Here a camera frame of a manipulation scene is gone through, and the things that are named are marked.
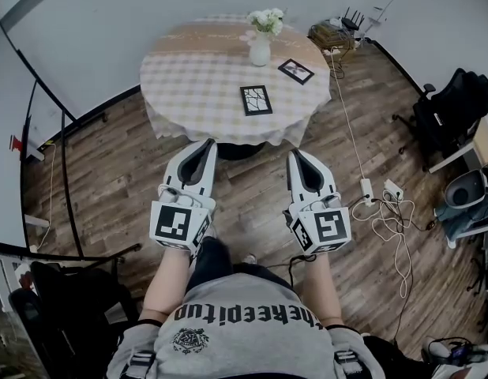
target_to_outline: picture frame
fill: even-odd
[[[297,81],[301,85],[307,83],[307,81],[309,81],[310,78],[314,76],[314,72],[311,72],[304,65],[301,65],[293,59],[288,59],[277,69],[279,69],[281,72],[291,77],[293,80]]]
[[[241,87],[241,96],[246,116],[272,114],[272,105],[264,85]]]

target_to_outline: sleeve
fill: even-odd
[[[368,372],[372,379],[385,379],[385,372],[363,342],[363,337],[353,328],[343,325],[326,327],[334,348],[334,360],[338,365],[336,372],[341,377],[350,379],[353,374],[361,377],[362,371]]]
[[[145,377],[150,369],[155,369],[154,344],[158,338],[161,323],[155,320],[141,320],[125,330],[120,336],[118,349],[107,366],[107,379],[120,377]]]

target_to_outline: gray sweatshirt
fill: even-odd
[[[146,321],[126,330],[107,377],[340,379],[360,378],[362,370],[385,379],[356,331],[324,328],[293,291],[234,274],[193,288],[162,325]]]

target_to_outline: sleeve cuff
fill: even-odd
[[[156,327],[161,328],[163,323],[160,323],[159,321],[153,320],[153,319],[143,319],[143,320],[139,320],[137,323],[131,325],[130,328],[137,327],[138,325],[155,325]]]
[[[351,330],[352,332],[356,332],[357,334],[359,334],[359,332],[356,331],[354,328],[347,327],[346,325],[327,325],[325,328],[327,330],[332,330],[332,328],[347,328],[348,330]]]

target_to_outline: office chair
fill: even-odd
[[[398,114],[392,119],[403,122],[418,141],[426,171],[435,152],[447,158],[473,138],[480,119],[488,114],[488,79],[457,69],[448,85],[430,99],[427,96],[435,87],[425,84],[424,89],[409,121]],[[405,149],[399,148],[399,154]]]
[[[31,277],[37,295],[21,288],[9,301],[49,376],[103,377],[119,336],[139,318],[129,291],[97,268],[59,271],[33,262]],[[109,324],[105,312],[116,303],[127,321]]]

